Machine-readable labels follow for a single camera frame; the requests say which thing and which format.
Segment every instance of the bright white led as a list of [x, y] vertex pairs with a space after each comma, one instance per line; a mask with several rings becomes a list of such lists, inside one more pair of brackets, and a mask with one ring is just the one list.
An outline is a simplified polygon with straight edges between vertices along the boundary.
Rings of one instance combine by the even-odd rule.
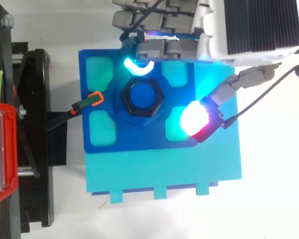
[[183, 111], [180, 124], [190, 136], [200, 132], [209, 123], [209, 114], [199, 101], [191, 102]]
[[138, 65], [136, 65], [130, 58], [127, 58], [124, 61], [124, 65], [128, 69], [128, 71], [134, 76], [147, 75], [154, 68], [154, 62], [153, 61], [150, 61], [147, 66], [141, 68]]

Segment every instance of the blue round button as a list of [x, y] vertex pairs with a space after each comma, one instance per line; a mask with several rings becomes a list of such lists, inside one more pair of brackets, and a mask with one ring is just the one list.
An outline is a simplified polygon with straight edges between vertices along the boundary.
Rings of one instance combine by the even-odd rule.
[[138, 83], [131, 89], [130, 98], [137, 108], [146, 109], [154, 104], [156, 93], [151, 85]]

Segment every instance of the cyan led light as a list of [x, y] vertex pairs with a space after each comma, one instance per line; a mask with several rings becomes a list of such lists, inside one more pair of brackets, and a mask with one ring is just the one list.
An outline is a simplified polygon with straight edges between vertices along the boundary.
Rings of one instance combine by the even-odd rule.
[[153, 61], [150, 61], [147, 66], [141, 68], [138, 65], [136, 65], [130, 58], [127, 58], [124, 61], [124, 65], [128, 69], [128, 71], [134, 76], [147, 75], [154, 68], [154, 62]]

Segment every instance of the black heat sink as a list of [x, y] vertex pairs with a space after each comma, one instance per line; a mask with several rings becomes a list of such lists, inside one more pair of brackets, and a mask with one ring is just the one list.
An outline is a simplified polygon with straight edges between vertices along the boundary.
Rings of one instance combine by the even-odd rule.
[[299, 46], [297, 0], [224, 0], [228, 54]]

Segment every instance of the black cable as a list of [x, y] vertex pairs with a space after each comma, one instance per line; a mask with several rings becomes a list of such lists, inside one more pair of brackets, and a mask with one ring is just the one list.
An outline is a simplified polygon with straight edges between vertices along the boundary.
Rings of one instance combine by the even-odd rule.
[[227, 119], [224, 123], [223, 128], [227, 129], [229, 128], [240, 116], [242, 116], [244, 113], [246, 113], [248, 110], [250, 110], [255, 104], [257, 104], [260, 100], [262, 100], [267, 94], [269, 94], [270, 91], [272, 91], [281, 81], [283, 81], [288, 75], [290, 75], [295, 69], [297, 69], [299, 66], [293, 67], [291, 70], [289, 70], [287, 73], [285, 73], [279, 80], [277, 80], [271, 87], [269, 87], [268, 90], [266, 90], [261, 96], [259, 96], [255, 101], [253, 101], [250, 105], [248, 105], [244, 110], [239, 112], [237, 115], [230, 117]]
[[125, 40], [128, 38], [129, 34], [134, 32], [136, 28], [158, 7], [158, 5], [161, 4], [163, 0], [157, 0], [157, 2], [149, 9], [147, 12], [144, 13], [144, 15], [129, 29], [125, 30], [121, 37], [120, 40]]

